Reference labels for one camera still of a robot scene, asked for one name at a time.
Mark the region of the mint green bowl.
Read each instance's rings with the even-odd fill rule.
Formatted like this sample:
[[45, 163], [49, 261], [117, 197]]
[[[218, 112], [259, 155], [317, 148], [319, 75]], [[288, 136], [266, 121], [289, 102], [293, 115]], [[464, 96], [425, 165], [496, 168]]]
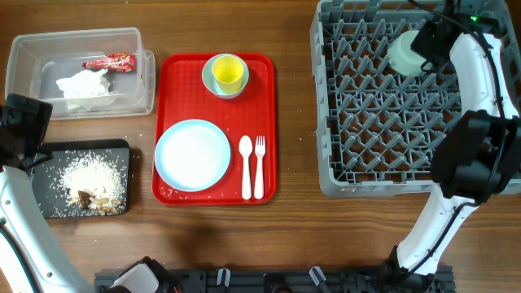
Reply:
[[418, 30], [404, 32], [387, 50], [389, 66], [401, 75], [418, 77], [425, 73], [424, 70], [432, 69], [431, 63], [411, 49], [411, 44], [417, 35]]

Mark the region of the white napkin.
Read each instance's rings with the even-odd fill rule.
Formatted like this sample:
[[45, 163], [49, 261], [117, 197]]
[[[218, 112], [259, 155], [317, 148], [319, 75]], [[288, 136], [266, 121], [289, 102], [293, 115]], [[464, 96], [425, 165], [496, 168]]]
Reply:
[[82, 70], [72, 77], [58, 79], [56, 84], [63, 92], [67, 109], [90, 111], [113, 104], [116, 92], [109, 91], [111, 82], [104, 76], [106, 73], [107, 69]]

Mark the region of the red snack wrapper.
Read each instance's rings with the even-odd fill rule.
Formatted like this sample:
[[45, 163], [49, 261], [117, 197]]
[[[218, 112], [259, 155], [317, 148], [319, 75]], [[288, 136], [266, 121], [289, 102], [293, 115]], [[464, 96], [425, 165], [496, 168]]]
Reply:
[[86, 69], [107, 69], [111, 72], [134, 72], [136, 69], [136, 56], [132, 54], [108, 54], [101, 59], [84, 62]]

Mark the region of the large light blue plate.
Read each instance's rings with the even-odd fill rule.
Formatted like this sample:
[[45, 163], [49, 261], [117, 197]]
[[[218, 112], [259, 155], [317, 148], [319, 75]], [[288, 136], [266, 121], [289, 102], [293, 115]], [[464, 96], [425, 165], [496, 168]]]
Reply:
[[189, 119], [160, 135], [155, 146], [155, 169], [174, 189], [199, 192], [217, 184], [231, 161], [231, 146], [213, 123]]

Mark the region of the yellow plastic cup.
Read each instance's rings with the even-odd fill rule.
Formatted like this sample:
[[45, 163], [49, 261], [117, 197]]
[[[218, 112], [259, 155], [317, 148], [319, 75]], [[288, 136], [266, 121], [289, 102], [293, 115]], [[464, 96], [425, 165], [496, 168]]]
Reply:
[[212, 75], [224, 94], [232, 94], [241, 88], [244, 66], [235, 55], [221, 55], [213, 62]]

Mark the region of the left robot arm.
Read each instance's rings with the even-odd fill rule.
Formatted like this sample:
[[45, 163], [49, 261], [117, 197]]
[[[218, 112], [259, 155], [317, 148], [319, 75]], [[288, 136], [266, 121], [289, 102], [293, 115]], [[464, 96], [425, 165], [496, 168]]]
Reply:
[[1, 271], [14, 292], [95, 292], [50, 230], [29, 178], [52, 158], [37, 157], [52, 108], [19, 94], [1, 108]]

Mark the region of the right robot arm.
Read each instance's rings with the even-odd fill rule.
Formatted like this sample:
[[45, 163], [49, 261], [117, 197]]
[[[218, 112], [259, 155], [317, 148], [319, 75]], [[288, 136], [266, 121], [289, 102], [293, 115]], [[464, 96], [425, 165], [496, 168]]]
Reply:
[[387, 51], [391, 68], [406, 76], [438, 72], [451, 63], [462, 116], [434, 150], [430, 196], [384, 264], [384, 292], [424, 292], [464, 220], [501, 193], [520, 168], [520, 115], [502, 70], [500, 24], [461, 13], [459, 7], [458, 1], [445, 2], [442, 12], [421, 29], [400, 35]]

